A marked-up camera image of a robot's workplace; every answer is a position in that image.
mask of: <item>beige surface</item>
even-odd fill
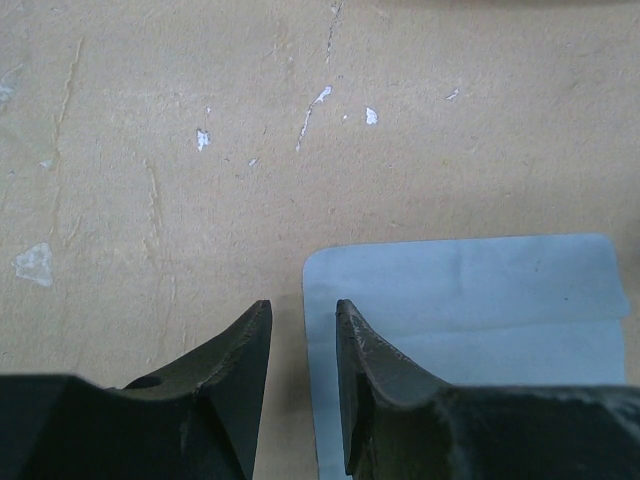
[[[313,251],[600,231],[637,310],[640,5],[330,2],[0,0],[3,372],[122,386],[269,298],[256,478],[315,478]]]

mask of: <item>metal jaw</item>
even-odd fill
[[[373,479],[638,479],[640,390],[456,387],[337,306],[345,470]]]
[[[250,479],[271,304],[122,390],[0,377],[0,478]]]

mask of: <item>white paint spot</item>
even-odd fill
[[[4,107],[13,97],[13,88],[0,84],[0,108]]]
[[[375,125],[378,123],[378,114],[367,107],[367,125]]]
[[[204,147],[211,145],[211,137],[209,132],[203,132],[200,129],[196,130],[196,139],[198,140],[198,151],[201,152]]]
[[[0,78],[0,112],[4,111],[13,94],[15,93],[18,77],[22,72],[23,64],[17,65]]]
[[[302,128],[300,129],[300,135],[298,135],[298,144],[296,145],[296,152],[300,151],[300,144],[302,143],[302,138],[307,133],[307,127],[309,126],[309,119],[311,118],[311,114],[313,113],[313,107],[315,107],[318,103],[323,103],[324,99],[327,98],[329,95],[331,95],[332,90],[333,90],[333,87],[331,87],[331,85],[324,87],[324,90],[322,91],[322,93],[320,93],[320,95],[318,95],[318,98],[316,98],[311,103],[311,105],[309,105],[309,108],[307,109],[307,115],[304,118],[304,123],[302,124]]]
[[[460,90],[456,88],[453,92],[451,92],[451,95],[449,95],[448,97],[444,97],[444,99],[451,101],[454,98],[456,98],[459,94],[460,94]]]
[[[318,98],[316,98],[311,105],[324,102],[324,99],[327,98],[329,95],[331,95],[332,90],[333,90],[333,87],[331,87],[331,85],[324,87],[324,90],[322,91],[322,93],[318,95]]]
[[[51,261],[53,253],[48,243],[40,243],[18,255],[14,262],[16,276],[36,282],[43,287],[53,285]]]

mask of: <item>paper sheet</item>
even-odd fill
[[[335,353],[341,298],[451,383],[625,382],[620,320],[630,306],[602,235],[331,248],[307,260],[303,287],[320,480],[347,478]]]

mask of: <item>stained surface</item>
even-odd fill
[[[601,231],[637,309],[639,16],[597,0],[0,2],[0,368],[124,386],[270,298],[256,478],[312,479],[312,252]],[[51,287],[12,264],[42,243]],[[638,383],[634,318],[625,334]]]

